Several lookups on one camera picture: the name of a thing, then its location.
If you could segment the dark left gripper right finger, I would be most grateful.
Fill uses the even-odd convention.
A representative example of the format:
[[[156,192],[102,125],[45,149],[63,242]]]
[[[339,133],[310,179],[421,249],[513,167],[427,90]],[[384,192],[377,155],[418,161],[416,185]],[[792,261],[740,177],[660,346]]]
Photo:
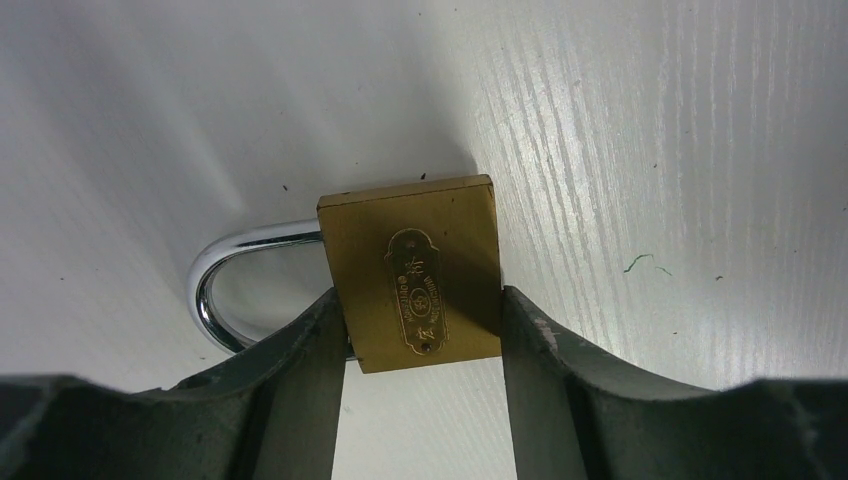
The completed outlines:
[[[503,291],[502,360],[521,479],[843,479],[847,384],[724,391],[634,366]]]

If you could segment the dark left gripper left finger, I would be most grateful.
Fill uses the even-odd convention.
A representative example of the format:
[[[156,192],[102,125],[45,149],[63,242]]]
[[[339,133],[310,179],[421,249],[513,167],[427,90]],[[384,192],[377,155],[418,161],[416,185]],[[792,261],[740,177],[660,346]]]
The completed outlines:
[[[5,479],[328,479],[348,337],[329,290],[293,322],[168,390],[1,380]]]

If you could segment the large brass padlock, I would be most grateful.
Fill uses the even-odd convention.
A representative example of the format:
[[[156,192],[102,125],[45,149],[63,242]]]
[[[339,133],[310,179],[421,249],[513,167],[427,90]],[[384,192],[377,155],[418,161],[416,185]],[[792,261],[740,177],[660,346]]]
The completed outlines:
[[[229,261],[318,243],[364,373],[500,355],[502,270],[488,175],[325,195],[316,212],[313,220],[222,237],[198,254],[187,302],[213,343],[231,353],[254,344],[219,316],[212,299]]]

